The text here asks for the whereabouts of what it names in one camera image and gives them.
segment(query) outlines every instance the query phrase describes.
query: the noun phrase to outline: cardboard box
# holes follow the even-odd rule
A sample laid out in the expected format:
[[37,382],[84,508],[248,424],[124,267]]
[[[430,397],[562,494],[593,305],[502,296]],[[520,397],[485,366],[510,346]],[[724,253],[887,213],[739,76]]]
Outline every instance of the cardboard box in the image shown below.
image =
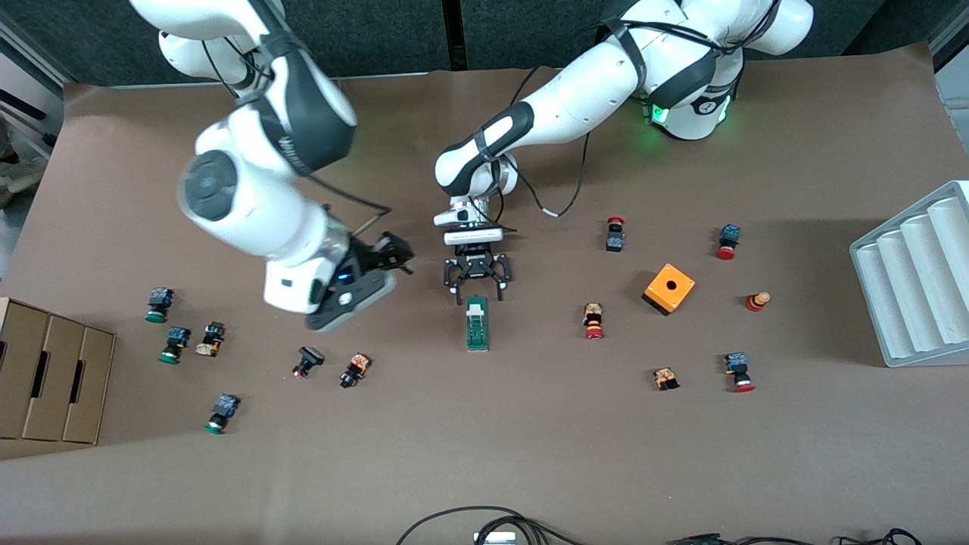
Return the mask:
[[98,442],[114,334],[0,299],[0,460]]

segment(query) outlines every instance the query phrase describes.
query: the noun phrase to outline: table surface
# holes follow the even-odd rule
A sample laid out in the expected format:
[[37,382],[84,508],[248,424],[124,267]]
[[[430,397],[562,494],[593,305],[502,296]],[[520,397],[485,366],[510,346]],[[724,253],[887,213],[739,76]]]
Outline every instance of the table surface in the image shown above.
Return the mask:
[[[194,138],[232,107],[224,91],[68,89],[2,291],[118,342],[101,444],[0,463],[0,540],[387,543],[423,515],[491,503],[590,544],[705,531],[822,543],[893,526],[964,542],[969,369],[885,369],[847,252],[969,174],[925,47],[751,63],[702,142],[670,140],[624,106],[593,132],[568,215],[541,214],[524,190],[508,199],[519,233],[498,249],[516,279],[503,303],[490,282],[468,285],[491,300],[491,351],[468,354],[463,307],[440,283],[450,252],[431,217],[447,198],[433,164],[521,75],[344,82],[357,142],[322,174],[394,206],[382,227],[413,245],[417,273],[324,336],[262,302],[262,260],[177,208]],[[516,153],[550,208],[568,201],[580,150]],[[367,216],[333,205],[350,225]],[[627,219],[619,254],[603,249],[612,215]],[[743,229],[732,262],[712,256],[726,223]],[[663,317],[640,293],[668,262],[697,286]],[[166,326],[141,318],[161,285],[177,292]],[[770,305],[746,310],[761,290]],[[582,335],[589,301],[605,307],[598,342]],[[201,338],[210,320],[229,331],[218,359],[155,360],[168,326]],[[302,345],[327,363],[296,381]],[[357,351],[374,366],[342,390]],[[732,393],[732,351],[749,356],[755,392]],[[680,389],[655,389],[666,366]],[[243,402],[216,437],[202,426],[223,392]],[[494,517],[441,520],[414,540],[467,543]]]

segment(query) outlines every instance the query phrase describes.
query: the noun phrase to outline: black cable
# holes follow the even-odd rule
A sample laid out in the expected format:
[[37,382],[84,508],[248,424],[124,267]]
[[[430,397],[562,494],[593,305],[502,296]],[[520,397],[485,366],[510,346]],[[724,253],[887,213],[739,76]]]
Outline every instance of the black cable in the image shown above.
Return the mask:
[[411,532],[413,532],[420,525],[426,523],[427,521],[432,521],[438,517],[451,515],[453,513],[461,513],[464,511],[501,511],[502,513],[508,513],[510,515],[515,515],[518,517],[521,516],[516,511],[513,511],[512,509],[509,509],[507,507],[499,507],[497,505],[466,505],[464,507],[455,507],[454,509],[446,509],[444,511],[438,511],[433,515],[427,515],[426,517],[415,522],[413,525],[411,525],[410,528],[407,529],[407,531],[403,533],[403,535],[400,536],[400,539],[397,539],[397,543],[395,545],[400,545],[401,543],[403,543],[404,540],[407,539],[407,536],[411,534]]
[[229,94],[233,95],[233,98],[239,98],[239,95],[235,92],[235,89],[229,87],[229,84],[226,83],[226,80],[222,77],[222,73],[219,72],[219,68],[215,66],[215,61],[212,60],[212,55],[208,52],[208,44],[205,43],[205,40],[202,40],[202,49],[205,51],[205,56],[208,57],[208,64],[212,65],[212,70],[215,71],[215,75],[219,77],[219,81],[222,82],[222,85],[226,87]]
[[901,528],[893,528],[893,529],[889,530],[889,533],[885,534],[885,537],[883,537],[881,539],[872,539],[870,541],[859,541],[859,540],[857,540],[857,539],[855,539],[853,537],[848,537],[848,536],[845,536],[845,535],[839,535],[839,536],[835,537],[834,539],[837,539],[837,541],[838,541],[837,545],[845,545],[845,544],[848,544],[848,545],[897,545],[895,543],[895,537],[897,535],[901,535],[903,537],[908,537],[909,539],[912,540],[913,545],[922,545],[922,542],[919,541],[919,539],[916,536],[912,535],[908,531],[906,531],[904,529],[901,529]]
[[253,72],[255,72],[256,74],[259,74],[261,77],[266,78],[267,80],[269,79],[269,74],[257,68],[256,65],[251,60],[249,60],[248,57],[245,56],[245,53],[242,52],[242,49],[238,48],[235,45],[235,43],[229,39],[228,36],[224,36],[222,39],[225,40],[227,44],[229,44],[230,48],[232,48],[236,53],[238,53],[239,57],[242,58],[242,62],[244,62],[246,66],[251,68]]
[[319,184],[321,187],[323,187],[324,189],[326,189],[330,193],[335,193],[336,195],[339,195],[340,197],[343,197],[344,199],[346,199],[347,201],[350,201],[351,203],[357,203],[358,205],[361,205],[363,207],[373,208],[373,209],[377,210],[377,213],[375,213],[373,215],[373,217],[371,217],[370,219],[368,219],[365,222],[363,222],[362,225],[360,225],[353,233],[351,233],[351,235],[353,235],[354,237],[357,236],[357,235],[359,235],[360,233],[366,231],[367,228],[369,228],[371,225],[373,225],[374,223],[377,223],[377,220],[379,220],[380,218],[384,217],[385,215],[387,215],[387,214],[389,214],[389,213],[391,213],[393,211],[393,208],[391,208],[391,207],[387,207],[387,206],[384,206],[384,205],[381,205],[381,204],[378,204],[378,203],[374,203],[373,201],[367,201],[363,197],[358,197],[357,195],[354,195],[353,193],[349,193],[347,191],[344,191],[344,190],[340,189],[339,187],[336,187],[335,185],[329,183],[328,181],[325,181],[323,179],[320,179],[316,175],[309,175],[307,177],[309,179],[313,180],[314,182],[316,182],[317,184]]
[[788,543],[789,545],[814,545],[806,541],[797,541],[787,537],[751,537],[744,541],[737,541],[736,545],[753,545],[754,543]]
[[[504,195],[501,196],[501,202],[502,202],[502,209],[499,209],[498,210],[498,217],[499,218],[501,217],[501,212],[503,211],[503,208],[504,208],[504,203],[505,203],[505,197],[504,197]],[[504,226],[504,225],[498,223],[498,221],[497,221],[498,218],[491,219],[490,216],[488,216],[480,208],[478,208],[478,205],[475,204],[475,200],[473,198],[472,199],[468,199],[468,203],[471,204],[471,208],[477,210],[478,211],[478,214],[480,214],[484,219],[488,220],[489,223],[493,223],[496,227],[502,228],[506,233],[517,233],[518,232],[518,229],[512,229],[511,227],[507,227],[507,226]]]
[[[770,19],[770,16],[777,10],[777,7],[779,5],[780,5],[780,0],[772,0],[770,7],[767,8],[767,11],[764,13],[764,15],[758,21],[758,23],[754,25],[754,28],[753,30],[751,30],[750,34],[748,34],[746,38],[744,38],[737,44],[734,44],[730,47],[720,46],[719,44],[710,40],[710,38],[706,36],[704,33],[698,30],[688,28],[685,26],[680,26],[677,24],[668,24],[664,22],[640,22],[640,21],[632,21],[632,20],[620,20],[619,22],[626,25],[629,28],[650,28],[660,32],[665,32],[665,33],[677,36],[679,38],[682,38],[684,40],[688,40],[690,42],[694,42],[696,44],[700,44],[705,47],[720,51],[723,54],[729,55],[729,54],[733,54],[734,52],[736,52],[741,48],[745,48],[754,40],[756,40],[757,38],[760,38],[758,34],[760,34],[761,31],[764,29],[764,25],[767,24],[767,22]],[[588,27],[580,29],[578,32],[581,32],[582,30],[586,30],[586,29],[588,29]],[[539,66],[535,66],[534,68],[529,70],[528,74],[526,74],[525,77],[521,80],[521,83],[518,85],[518,89],[516,89],[515,94],[512,96],[511,102],[509,102],[508,104],[509,108],[515,104],[515,100],[518,99],[518,95],[521,94],[521,90],[525,88],[525,84],[527,84],[528,81],[532,79],[532,76],[535,75],[538,69],[539,69]],[[635,98],[629,97],[627,100],[631,100],[639,104],[640,106],[645,106],[644,101],[639,97],[635,97]],[[573,193],[572,199],[569,201],[569,204],[566,205],[560,212],[556,213],[549,210],[548,208],[545,208],[542,205],[541,200],[539,199],[538,193],[535,191],[535,187],[531,184],[530,181],[528,181],[528,178],[521,173],[521,170],[518,168],[518,166],[515,163],[509,162],[512,168],[515,169],[515,172],[518,173],[518,177],[520,177],[521,181],[524,182],[525,187],[527,187],[528,191],[531,192],[532,198],[535,200],[535,204],[539,207],[539,209],[542,212],[552,217],[556,217],[556,218],[561,217],[565,215],[565,213],[568,212],[570,208],[572,208],[572,205],[576,203],[576,199],[578,198],[578,193],[582,190],[582,182],[584,181],[584,178],[585,178],[585,159],[589,148],[589,135],[590,133],[585,133],[585,143],[582,145],[582,160],[578,171],[578,182],[576,183],[576,191],[575,193]],[[504,205],[505,205],[504,196],[502,196],[502,208],[501,208],[502,210],[504,210]],[[499,219],[501,218],[501,211],[498,212],[498,218]]]
[[528,74],[525,75],[525,77],[521,80],[521,83],[518,84],[518,89],[516,89],[515,94],[512,96],[512,102],[508,103],[509,108],[515,105],[515,101],[518,100],[518,95],[521,94],[521,89],[524,89],[525,84],[532,79],[532,76],[535,76],[535,73],[539,71],[540,66],[541,65],[536,65],[535,68],[528,71]]
[[528,191],[531,192],[532,198],[535,199],[535,204],[538,205],[539,209],[544,213],[552,217],[562,217],[563,215],[565,215],[565,212],[569,211],[569,209],[572,208],[572,205],[576,203],[576,199],[578,198],[578,193],[582,190],[582,183],[585,180],[585,157],[588,154],[588,150],[589,150],[590,134],[591,133],[585,133],[585,144],[582,145],[582,162],[581,162],[581,166],[578,168],[578,182],[576,182],[576,192],[572,194],[572,199],[569,201],[569,204],[566,205],[560,212],[556,213],[549,210],[548,208],[545,208],[545,206],[542,204],[542,201],[539,200],[538,193],[535,192],[535,187],[532,186],[532,183],[528,181],[528,178],[521,173],[521,171],[514,163],[510,163],[512,165],[512,168],[515,169],[515,172],[518,173],[518,177],[520,177],[521,181],[524,182],[525,187],[527,187]]
[[555,531],[553,529],[550,529],[547,526],[544,526],[544,525],[542,525],[540,523],[537,523],[537,522],[535,522],[535,521],[533,521],[531,519],[527,519],[525,517],[521,517],[520,515],[517,518],[505,517],[505,519],[509,519],[509,520],[506,521],[506,522],[503,522],[502,524],[509,524],[511,522],[511,519],[514,519],[515,521],[522,522],[522,523],[528,525],[529,527],[534,527],[535,529],[540,530],[541,532],[547,532],[550,535],[552,535],[552,536],[554,536],[554,537],[556,537],[556,538],[558,538],[558,539],[560,539],[562,541],[565,541],[566,543],[569,543],[570,545],[584,545],[583,543],[581,543],[579,541],[575,541],[574,539],[570,539],[570,538],[562,535],[561,533],[559,533],[559,532],[557,532],[557,531]]

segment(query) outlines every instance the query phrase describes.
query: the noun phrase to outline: cable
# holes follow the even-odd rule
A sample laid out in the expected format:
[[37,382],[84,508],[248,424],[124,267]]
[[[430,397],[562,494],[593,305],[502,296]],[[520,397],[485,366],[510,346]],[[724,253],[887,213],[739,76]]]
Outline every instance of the cable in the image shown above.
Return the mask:
[[246,66],[251,68],[253,72],[255,72],[256,74],[259,74],[262,78],[266,78],[267,80],[270,79],[270,75],[266,72],[263,72],[259,68],[257,68],[256,65],[251,60],[249,60],[248,57],[245,56],[245,53],[242,52],[242,49],[238,48],[235,45],[235,43],[233,43],[233,41],[229,39],[228,36],[224,36],[222,39],[225,40],[227,44],[229,44],[230,48],[232,48],[236,53],[238,53],[239,57],[242,58],[242,62],[244,62]]
[[[431,521],[436,518],[443,517],[445,515],[451,515],[453,513],[460,513],[463,511],[499,511],[502,513],[507,513],[506,516],[500,517],[498,519],[495,519],[485,524],[478,532],[478,538],[475,539],[475,545],[485,545],[488,535],[505,525],[513,526],[518,531],[520,531],[521,534],[524,535],[525,541],[528,543],[528,545],[533,545],[533,540],[534,540],[534,543],[537,543],[538,545],[548,545],[548,537],[546,536],[546,533],[548,533],[549,535],[557,539],[564,541],[565,543],[568,543],[569,545],[584,545],[583,543],[579,541],[575,541],[574,539],[571,539],[569,537],[566,537],[561,533],[553,529],[550,529],[549,527],[541,523],[535,522],[532,519],[522,516],[518,512],[514,511],[513,509],[509,509],[507,507],[499,507],[496,505],[468,505],[465,507],[455,507],[454,509],[447,509],[444,511],[439,511],[437,513],[434,513],[433,515],[428,515],[420,519],[419,521],[415,522],[409,528],[407,528],[407,530],[404,531],[404,533],[400,536],[400,539],[397,540],[395,545],[402,545],[404,540],[407,539],[407,536],[409,536],[415,529],[417,529],[420,525],[426,523],[427,521]],[[901,529],[901,528],[893,528],[889,530],[889,533],[887,533],[885,537],[881,539],[873,539],[871,541],[859,541],[852,537],[838,536],[838,537],[833,537],[831,539],[831,542],[833,543],[835,540],[837,540],[836,545],[898,545],[894,541],[894,538],[898,535],[908,537],[909,539],[912,540],[913,545],[922,545],[922,543],[919,541],[918,538],[916,538],[916,536],[912,535],[908,531],[905,531],[904,529]],[[791,539],[788,537],[748,537],[747,539],[742,541],[737,541],[736,543],[733,543],[732,541],[726,541],[726,540],[720,539],[719,543],[721,543],[722,545],[754,545],[756,543],[784,543],[787,545],[813,545],[806,541],[798,541],[796,539]]]
[[208,44],[205,43],[205,40],[202,40],[202,49],[205,51],[205,56],[208,57],[208,64],[212,65],[212,70],[215,71],[215,75],[219,77],[219,81],[222,82],[222,85],[226,87],[229,94],[233,95],[233,98],[239,98],[238,93],[235,92],[235,89],[229,87],[229,84],[226,83],[226,80],[222,77],[222,73],[219,72],[218,67],[215,66],[215,61],[212,60],[212,55],[208,52]]
[[478,208],[478,205],[475,204],[475,200],[474,199],[468,199],[468,203],[470,203],[471,204],[471,207],[473,209],[477,210],[478,213],[484,219],[488,220],[489,223],[493,223],[496,227],[502,228],[506,233],[517,233],[518,232],[518,229],[512,229],[511,227],[506,227],[506,226],[498,223],[498,219],[501,218],[501,212],[503,212],[504,209],[505,209],[505,196],[504,195],[501,195],[501,191],[500,190],[498,191],[498,195],[501,196],[501,208],[498,210],[498,217],[495,218],[495,219],[491,219],[490,216],[488,216],[480,208]]
[[753,545],[754,543],[788,543],[789,545],[814,545],[806,541],[797,541],[787,537],[751,537],[744,541],[737,541],[736,545]]
[[837,545],[846,545],[846,544],[848,545],[898,545],[897,543],[895,543],[895,537],[897,535],[908,537],[909,539],[912,540],[912,543],[914,545],[922,545],[922,542],[919,541],[919,539],[916,536],[912,535],[911,533],[901,528],[893,528],[889,530],[889,533],[885,534],[885,537],[881,539],[872,539],[870,541],[858,541],[857,539],[854,539],[852,537],[847,537],[844,535],[839,535],[834,539],[837,540]]
[[501,511],[502,513],[508,513],[510,515],[516,515],[518,517],[521,516],[516,511],[513,511],[512,509],[509,509],[507,507],[498,507],[496,505],[466,505],[464,507],[455,507],[454,509],[446,509],[444,511],[438,511],[433,515],[427,515],[426,517],[415,522],[413,525],[411,525],[410,528],[407,529],[407,531],[403,533],[403,535],[400,536],[400,539],[397,539],[397,542],[395,545],[400,545],[401,543],[403,543],[404,540],[407,539],[407,536],[411,534],[411,532],[413,532],[420,525],[426,523],[427,521],[432,521],[438,517],[451,515],[453,513],[460,513],[463,511]]
[[518,89],[516,89],[515,94],[512,95],[512,101],[508,103],[509,108],[515,105],[515,101],[518,100],[518,95],[521,94],[521,89],[524,89],[525,84],[532,79],[532,76],[535,76],[535,73],[539,71],[540,66],[542,65],[535,65],[534,68],[528,71],[528,74],[521,80],[521,83],[518,84]]
[[532,198],[535,199],[535,204],[538,205],[539,209],[544,213],[552,217],[562,217],[563,215],[565,215],[565,212],[569,211],[569,209],[572,208],[572,205],[576,203],[576,199],[578,198],[578,193],[582,190],[582,183],[584,182],[584,179],[585,179],[585,156],[588,154],[588,150],[589,150],[590,134],[591,133],[585,133],[585,144],[582,145],[582,162],[581,162],[581,166],[578,168],[578,181],[576,182],[576,192],[572,194],[572,199],[569,201],[569,204],[566,205],[560,212],[553,212],[548,208],[545,208],[545,206],[542,204],[542,201],[539,200],[538,193],[535,192],[535,187],[532,186],[532,183],[528,181],[528,178],[521,173],[521,171],[518,169],[515,163],[510,163],[512,165],[512,168],[515,169],[515,172],[518,173],[518,177],[520,177],[521,181],[524,182],[525,187],[527,187],[528,191],[531,192]]
[[343,197],[344,199],[346,199],[347,201],[350,201],[351,203],[356,203],[356,204],[361,205],[363,207],[373,208],[373,209],[377,210],[377,213],[374,214],[373,217],[371,217],[370,219],[368,219],[365,222],[363,222],[362,225],[360,225],[353,233],[351,233],[351,235],[354,236],[354,237],[356,237],[360,233],[363,233],[370,226],[372,226],[374,223],[377,223],[377,221],[380,218],[384,217],[385,215],[387,215],[387,214],[389,214],[389,213],[391,213],[393,211],[393,208],[391,208],[391,207],[387,207],[387,206],[384,206],[384,205],[381,205],[381,204],[378,204],[378,203],[374,203],[373,201],[367,201],[363,197],[358,197],[357,195],[354,195],[353,193],[349,193],[347,191],[344,191],[344,190],[340,189],[339,187],[336,187],[335,185],[329,183],[328,181],[324,181],[324,180],[320,179],[316,175],[309,175],[307,177],[309,179],[313,180],[314,182],[316,182],[317,184],[319,184],[321,187],[323,187],[324,189],[326,189],[330,193],[335,193],[336,195],[339,195],[340,197]]

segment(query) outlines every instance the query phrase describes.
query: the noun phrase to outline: electronic component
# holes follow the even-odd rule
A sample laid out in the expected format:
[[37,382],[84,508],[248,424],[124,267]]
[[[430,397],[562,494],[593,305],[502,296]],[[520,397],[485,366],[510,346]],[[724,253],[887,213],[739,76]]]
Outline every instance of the electronic component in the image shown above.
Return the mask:
[[653,371],[653,379],[656,380],[656,387],[660,390],[675,390],[679,388],[679,381],[670,368],[662,368]]
[[740,243],[740,228],[727,224],[720,230],[720,248],[717,257],[723,260],[734,258],[736,246]]
[[626,220],[617,215],[609,218],[609,231],[606,234],[607,252],[622,251],[622,247],[626,244],[626,234],[622,232],[622,226],[625,223]]
[[770,294],[768,292],[760,292],[747,297],[746,304],[748,309],[754,312],[760,312],[764,310],[764,306],[768,301],[770,301]]
[[664,316],[669,316],[683,304],[683,300],[694,285],[696,282],[692,278],[667,263],[646,286],[642,292],[642,300],[659,310]]
[[225,324],[222,322],[209,322],[205,326],[205,337],[202,337],[202,342],[195,346],[195,353],[200,356],[208,356],[209,358],[218,356],[219,348],[222,347],[222,341],[225,340],[225,334]]
[[299,349],[299,357],[301,358],[299,364],[293,368],[293,375],[298,379],[309,378],[309,370],[321,366],[326,359],[323,354],[309,346],[303,346]]
[[464,315],[467,318],[468,352],[487,352],[487,299],[469,297]]
[[747,374],[747,356],[743,352],[731,352],[724,356],[724,365],[727,367],[727,374],[734,376],[735,392],[750,392],[754,389],[754,383]]
[[603,306],[598,303],[586,303],[582,315],[582,325],[585,326],[585,338],[597,340],[605,337],[603,333]]
[[347,366],[346,372],[340,376],[340,386],[343,388],[357,386],[357,383],[363,380],[363,376],[370,369],[370,363],[370,358],[358,352],[356,356],[350,359],[350,365]]
[[169,307],[172,306],[175,292],[169,288],[155,288],[148,296],[148,312],[144,319],[152,324],[164,324],[169,319]]
[[212,407],[215,414],[208,419],[208,423],[205,424],[204,429],[209,433],[221,435],[226,425],[229,424],[229,419],[235,416],[235,412],[238,410],[241,402],[242,400],[238,397],[230,394],[219,396],[218,401],[215,402],[215,406]]
[[168,343],[162,350],[162,355],[158,357],[159,362],[169,365],[178,363],[182,348],[188,346],[188,340],[192,336],[192,330],[186,328],[171,328],[169,330]]

